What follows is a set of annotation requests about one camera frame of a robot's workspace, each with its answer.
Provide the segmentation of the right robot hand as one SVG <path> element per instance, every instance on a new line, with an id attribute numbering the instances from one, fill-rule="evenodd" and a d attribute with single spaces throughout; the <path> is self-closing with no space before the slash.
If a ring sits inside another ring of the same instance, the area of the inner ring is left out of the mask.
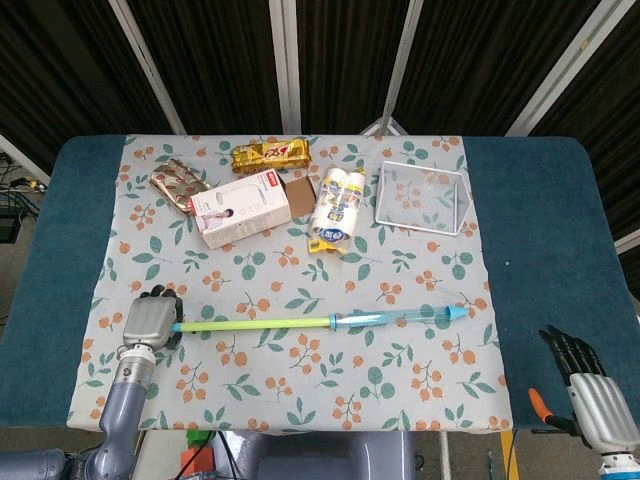
<path id="1" fill-rule="evenodd" d="M 529 400 L 546 425 L 574 437 L 603 457 L 616 460 L 639 446 L 639 430 L 626 399 L 607 375 L 594 348 L 584 340 L 548 326 L 539 331 L 566 387 L 573 413 L 560 417 L 546 406 L 540 393 L 528 390 Z"/>

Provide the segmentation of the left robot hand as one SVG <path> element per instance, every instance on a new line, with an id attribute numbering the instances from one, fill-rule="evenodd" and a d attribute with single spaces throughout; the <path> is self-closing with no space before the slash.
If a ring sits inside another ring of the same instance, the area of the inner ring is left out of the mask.
<path id="1" fill-rule="evenodd" d="M 162 285 L 142 292 L 132 302 L 123 333 L 127 347 L 143 345 L 152 352 L 175 347 L 182 333 L 174 326 L 183 321 L 183 302 L 173 289 Z"/>

